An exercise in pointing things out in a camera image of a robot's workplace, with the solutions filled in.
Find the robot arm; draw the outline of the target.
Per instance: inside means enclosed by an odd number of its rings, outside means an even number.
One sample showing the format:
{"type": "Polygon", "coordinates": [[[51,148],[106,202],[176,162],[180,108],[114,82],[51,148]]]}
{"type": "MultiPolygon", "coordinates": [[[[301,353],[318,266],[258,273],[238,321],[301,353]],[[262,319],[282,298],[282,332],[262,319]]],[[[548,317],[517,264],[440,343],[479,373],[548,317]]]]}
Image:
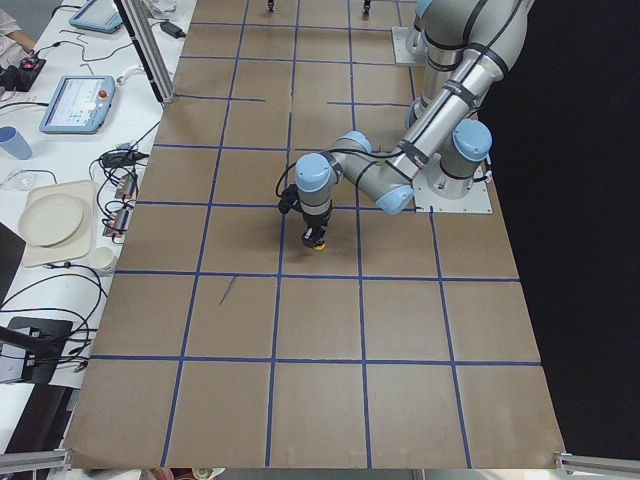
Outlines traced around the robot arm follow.
{"type": "Polygon", "coordinates": [[[374,154],[366,137],[352,131],[329,149],[299,158],[295,183],[282,193],[279,209],[301,213],[305,246],[324,247],[331,190],[343,179],[390,215],[412,200],[413,181],[423,170],[437,195],[466,194],[492,142],[488,128],[470,116],[516,63],[528,12],[525,1],[417,2],[405,47],[425,53],[426,66],[422,92],[407,112],[407,130],[388,154],[374,154]]]}

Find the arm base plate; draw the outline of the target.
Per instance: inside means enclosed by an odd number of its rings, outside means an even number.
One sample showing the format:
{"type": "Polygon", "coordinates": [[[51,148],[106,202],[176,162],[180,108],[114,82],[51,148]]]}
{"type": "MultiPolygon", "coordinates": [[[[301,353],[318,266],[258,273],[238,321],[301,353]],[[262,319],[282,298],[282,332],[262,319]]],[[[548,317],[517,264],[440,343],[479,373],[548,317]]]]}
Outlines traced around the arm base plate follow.
{"type": "Polygon", "coordinates": [[[454,179],[440,167],[436,153],[413,180],[414,205],[418,213],[491,214],[488,186],[481,163],[467,179],[454,179]]]}
{"type": "Polygon", "coordinates": [[[420,66],[427,62],[427,46],[421,31],[414,27],[395,26],[391,35],[397,65],[420,66]]]}

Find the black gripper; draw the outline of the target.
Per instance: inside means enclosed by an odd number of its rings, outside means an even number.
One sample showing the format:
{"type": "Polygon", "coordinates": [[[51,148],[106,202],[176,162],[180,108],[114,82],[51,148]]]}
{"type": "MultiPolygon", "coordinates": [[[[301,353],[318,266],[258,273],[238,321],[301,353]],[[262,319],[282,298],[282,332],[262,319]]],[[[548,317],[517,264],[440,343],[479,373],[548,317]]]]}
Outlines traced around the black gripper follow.
{"type": "Polygon", "coordinates": [[[307,225],[306,231],[301,236],[303,245],[306,247],[314,246],[313,231],[308,229],[310,227],[319,227],[318,228],[318,245],[324,246],[326,244],[326,231],[328,227],[328,222],[331,218],[331,211],[327,210],[322,214],[318,214],[318,215],[311,215],[306,212],[302,212],[302,217],[307,225]]]}

